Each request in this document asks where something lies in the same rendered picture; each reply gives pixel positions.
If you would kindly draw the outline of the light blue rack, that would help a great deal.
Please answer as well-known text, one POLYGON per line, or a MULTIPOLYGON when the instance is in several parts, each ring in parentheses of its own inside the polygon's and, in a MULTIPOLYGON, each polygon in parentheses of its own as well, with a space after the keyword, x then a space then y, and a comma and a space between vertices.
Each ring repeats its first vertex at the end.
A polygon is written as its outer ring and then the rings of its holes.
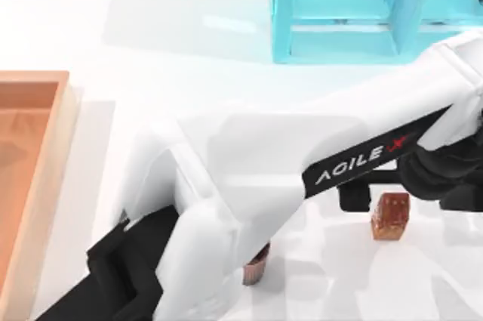
POLYGON ((393 64, 483 27, 483 0, 270 0, 276 63, 393 64))

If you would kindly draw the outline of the brown ribbed bread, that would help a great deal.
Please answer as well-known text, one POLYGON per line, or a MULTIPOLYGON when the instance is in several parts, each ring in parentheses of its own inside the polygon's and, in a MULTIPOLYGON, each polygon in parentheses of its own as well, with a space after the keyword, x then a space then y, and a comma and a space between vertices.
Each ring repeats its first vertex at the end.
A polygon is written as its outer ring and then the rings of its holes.
POLYGON ((270 243, 264 247, 252 258, 252 260, 243 267, 244 286, 253 286, 257 284, 263 277, 266 268, 266 262, 269 255, 270 243))

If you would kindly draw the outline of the brown bread loaf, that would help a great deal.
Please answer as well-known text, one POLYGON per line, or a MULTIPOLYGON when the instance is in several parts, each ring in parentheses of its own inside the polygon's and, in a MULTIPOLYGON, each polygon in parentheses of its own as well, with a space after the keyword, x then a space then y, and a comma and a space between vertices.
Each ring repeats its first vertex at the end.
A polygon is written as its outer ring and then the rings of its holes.
POLYGON ((399 241, 408 224, 410 209, 408 193, 383 193, 371 216, 373 239, 399 241))

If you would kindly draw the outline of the shallow salmon-coloured box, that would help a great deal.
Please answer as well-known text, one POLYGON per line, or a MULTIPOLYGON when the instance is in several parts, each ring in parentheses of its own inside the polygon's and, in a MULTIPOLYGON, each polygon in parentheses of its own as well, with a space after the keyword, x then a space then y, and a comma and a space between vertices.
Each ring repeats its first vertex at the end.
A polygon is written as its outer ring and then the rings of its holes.
POLYGON ((62 70, 0 70, 0 321, 28 321, 78 117, 62 70))

